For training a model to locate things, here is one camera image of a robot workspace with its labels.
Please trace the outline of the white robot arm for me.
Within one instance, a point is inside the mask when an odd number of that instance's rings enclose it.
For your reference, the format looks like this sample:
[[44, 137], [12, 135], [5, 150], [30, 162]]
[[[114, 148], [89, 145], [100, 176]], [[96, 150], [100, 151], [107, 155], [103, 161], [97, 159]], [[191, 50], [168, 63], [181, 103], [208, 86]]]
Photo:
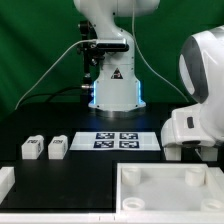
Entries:
[[[89, 107], [108, 114], [143, 108], [134, 74], [134, 39], [115, 25], [114, 18], [149, 14], [160, 0], [73, 1], [96, 32], [93, 50], [103, 55]], [[223, 144], [224, 26], [190, 36], [181, 50], [179, 71], [196, 104], [172, 111], [161, 131], [162, 146]]]

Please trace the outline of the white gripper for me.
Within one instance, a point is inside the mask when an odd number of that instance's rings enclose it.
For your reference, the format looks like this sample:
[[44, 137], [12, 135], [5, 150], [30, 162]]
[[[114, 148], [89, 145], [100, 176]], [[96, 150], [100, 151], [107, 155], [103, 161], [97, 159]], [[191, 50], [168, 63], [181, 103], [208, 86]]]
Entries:
[[164, 148], [172, 147], [217, 147], [224, 143], [224, 133], [210, 133], [202, 125], [200, 106], [187, 106], [172, 111], [161, 130]]

